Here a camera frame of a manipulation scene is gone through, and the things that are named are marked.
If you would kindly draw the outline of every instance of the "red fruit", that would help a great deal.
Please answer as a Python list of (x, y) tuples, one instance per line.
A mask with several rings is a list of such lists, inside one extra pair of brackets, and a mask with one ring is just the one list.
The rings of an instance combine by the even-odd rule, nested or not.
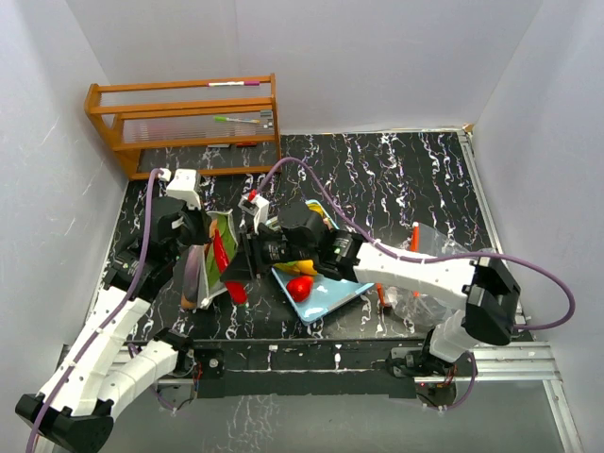
[(304, 302), (310, 295), (312, 282), (313, 280), (310, 276), (296, 277), (290, 280), (285, 288), (294, 302)]

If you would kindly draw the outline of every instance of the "blue plate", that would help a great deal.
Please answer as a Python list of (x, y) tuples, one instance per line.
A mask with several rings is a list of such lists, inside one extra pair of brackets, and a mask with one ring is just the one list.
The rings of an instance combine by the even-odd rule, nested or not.
[[(317, 200), (307, 200), (307, 204), (316, 203), (321, 206)], [(336, 223), (327, 215), (326, 217), (335, 226)], [(328, 313), (341, 307), (346, 302), (351, 301), (360, 294), (363, 294), (373, 283), (354, 283), (352, 281), (336, 281), (321, 275), (315, 276), (312, 284), (310, 296), (304, 302), (296, 303), (288, 293), (287, 284), (297, 276), (291, 276), (283, 271), (273, 268), (273, 275), (283, 289), (288, 300), (294, 307), (295, 312), (300, 317), (305, 326), (314, 323)]]

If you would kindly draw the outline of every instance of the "white backdrop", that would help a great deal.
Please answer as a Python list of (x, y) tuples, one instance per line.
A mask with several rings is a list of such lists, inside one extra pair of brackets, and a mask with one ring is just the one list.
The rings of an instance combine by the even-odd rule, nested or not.
[(277, 74), (282, 132), (475, 122), (541, 0), (67, 0), (111, 83)]
[(0, 2), (0, 450), (80, 331), (126, 179), (84, 114), (107, 79), (64, 0)]
[[(577, 313), (538, 332), (554, 346), (586, 453), (604, 451), (604, 4), (547, 0), (476, 127), (478, 167), (507, 251), (566, 281)], [(516, 269), (533, 323), (558, 319), (560, 290)]]

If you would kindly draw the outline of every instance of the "wooden shelf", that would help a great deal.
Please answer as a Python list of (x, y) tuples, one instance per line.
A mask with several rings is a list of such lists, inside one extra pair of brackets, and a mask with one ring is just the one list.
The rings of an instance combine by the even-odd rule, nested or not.
[[(259, 85), (209, 86), (229, 81), (258, 81)], [(144, 149), (274, 142), (276, 160), (281, 159), (274, 74), (132, 85), (92, 84), (84, 110), (130, 179), (148, 177), (147, 173), (138, 172)], [(217, 122), (210, 115), (258, 119), (261, 126)], [(222, 176), (264, 173), (270, 169), (254, 166), (199, 169), (199, 172), (204, 176)]]

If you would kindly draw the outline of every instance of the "transparent plastic bag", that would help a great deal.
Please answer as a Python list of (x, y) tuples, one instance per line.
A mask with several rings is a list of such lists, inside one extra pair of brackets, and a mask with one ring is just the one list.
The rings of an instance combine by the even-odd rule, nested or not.
[[(461, 244), (424, 224), (414, 224), (413, 235), (405, 242), (404, 248), (438, 258), (468, 251)], [(403, 288), (386, 288), (385, 297), (394, 314), (403, 319), (411, 333), (428, 332), (455, 313), (455, 310), (445, 307), (430, 295)]]
[[(237, 250), (237, 235), (233, 223), (233, 212), (208, 211), (212, 222), (217, 222), (217, 231), (223, 238), (226, 253), (230, 260)], [(192, 245), (189, 248), (182, 285), (180, 306), (183, 309), (207, 309), (214, 297), (224, 293), (227, 287), (220, 281), (220, 272), (209, 245)]]

